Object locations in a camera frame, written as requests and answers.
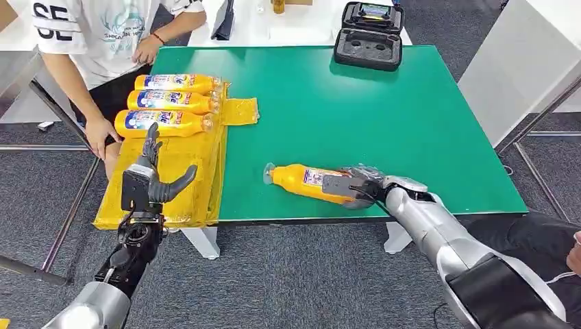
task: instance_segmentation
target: human hand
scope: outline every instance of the human hand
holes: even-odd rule
[[[117,134],[111,122],[103,117],[87,119],[85,134],[91,146],[91,151],[102,160],[105,160],[105,139],[108,135],[111,135],[116,142],[121,143],[121,137]]]
[[[163,42],[160,39],[150,35],[139,42],[131,59],[134,63],[153,64],[162,45]]]
[[[581,231],[575,233],[575,240],[577,243],[573,246],[573,249],[569,252],[567,256],[567,266],[573,270],[577,275],[581,276]]]

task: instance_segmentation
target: metal rod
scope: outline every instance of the metal rod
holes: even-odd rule
[[[0,255],[0,267],[26,276],[31,276],[37,280],[42,280],[52,284],[63,285],[66,284],[66,278],[57,276],[56,274],[48,273],[42,269],[37,269],[17,260]]]
[[[581,132],[530,132],[530,137],[579,137]]]
[[[79,205],[83,201],[83,197],[85,196],[85,193],[86,193],[87,188],[90,184],[90,181],[92,180],[92,177],[95,175],[95,171],[97,170],[98,165],[99,165],[99,159],[95,158],[91,164],[91,167],[89,168],[89,172],[87,173],[87,176],[85,177],[85,180],[83,181],[83,184],[81,185],[81,188],[79,189],[79,192],[77,193],[77,196],[75,196],[75,200],[73,200],[73,204],[71,205],[71,208],[69,209],[69,213],[66,215],[66,219],[62,223],[62,226],[60,228],[60,231],[58,232],[56,240],[54,241],[53,245],[51,246],[51,249],[49,251],[49,255],[47,256],[47,259],[45,260],[45,262],[42,264],[41,269],[43,271],[50,271],[51,267],[53,266],[56,254],[58,253],[60,246],[62,245],[62,242],[64,241],[64,237],[66,236],[66,233],[69,232],[69,228],[71,227],[71,224],[75,218],[75,215],[77,214],[77,210],[79,208]]]
[[[54,100],[54,98],[36,81],[33,79],[30,84],[30,88],[36,93],[40,99],[45,102],[48,107],[53,111],[53,113],[67,126],[70,130],[72,130],[77,137],[90,149],[89,142],[85,137],[85,133],[79,128],[79,126],[69,117],[69,115],[58,105],[58,103]]]
[[[0,151],[88,151],[85,145],[0,144]]]
[[[563,210],[563,207],[561,207],[561,205],[559,204],[559,201],[557,200],[557,198],[555,197],[555,195],[553,194],[553,192],[551,191],[551,189],[549,188],[549,186],[547,185],[547,183],[543,179],[543,176],[541,176],[541,173],[539,173],[539,170],[537,170],[537,168],[532,163],[531,159],[528,157],[528,154],[525,152],[524,148],[518,142],[515,143],[515,147],[517,148],[517,151],[519,152],[519,154],[521,155],[523,160],[525,160],[525,163],[526,163],[527,167],[529,168],[530,172],[532,173],[536,182],[538,182],[539,185],[541,185],[543,192],[545,192],[545,195],[549,199],[549,202],[551,203],[553,208],[555,208],[557,215],[561,219],[564,219],[564,220],[568,221],[569,223],[571,223],[571,220],[569,219],[569,217],[567,216],[567,214]]]
[[[566,101],[569,96],[576,92],[579,87],[581,87],[581,77],[578,77],[575,82],[569,85],[561,94],[559,94],[559,96],[557,96],[557,98],[549,103],[549,105],[547,105],[544,110],[542,110],[531,122],[529,122],[526,127],[524,127],[518,134],[516,134],[510,140],[510,142],[506,143],[506,145],[504,145],[504,147],[498,151],[498,155],[502,155],[504,151],[513,143],[518,143],[523,138],[525,138],[525,136],[527,136],[527,134],[532,130],[532,128],[534,128],[537,123],[539,123],[540,120],[546,117],[547,114],[553,113],[553,111],[555,111],[564,101]]]

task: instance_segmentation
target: yellow towel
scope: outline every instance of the yellow towel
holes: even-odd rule
[[[9,319],[0,319],[0,329],[8,329],[9,324],[10,324]]]
[[[214,118],[214,129],[190,137],[160,138],[158,172],[163,182],[172,182],[190,165],[197,165],[194,182],[172,202],[164,205],[163,213],[169,228],[200,228],[216,223],[220,211],[226,136],[228,125],[247,125],[258,122],[256,98],[226,99],[222,111]],[[99,212],[93,224],[102,230],[114,230],[124,212],[121,210],[121,181],[123,171],[135,162],[143,148],[144,139],[128,138],[121,146]]]

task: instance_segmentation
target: green tabletop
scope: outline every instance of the green tabletop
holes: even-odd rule
[[[359,163],[427,184],[455,214],[526,212],[435,47],[404,47],[396,72],[343,66],[331,47],[163,48],[153,73],[231,81],[257,125],[228,130],[219,221],[379,217],[262,182],[268,162]]]

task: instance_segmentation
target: wrist bracelet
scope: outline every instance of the wrist bracelet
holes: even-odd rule
[[[151,35],[155,36],[162,43],[162,45],[165,45],[165,41],[163,41],[163,39],[161,39],[160,36],[157,35],[155,32],[151,33]]]

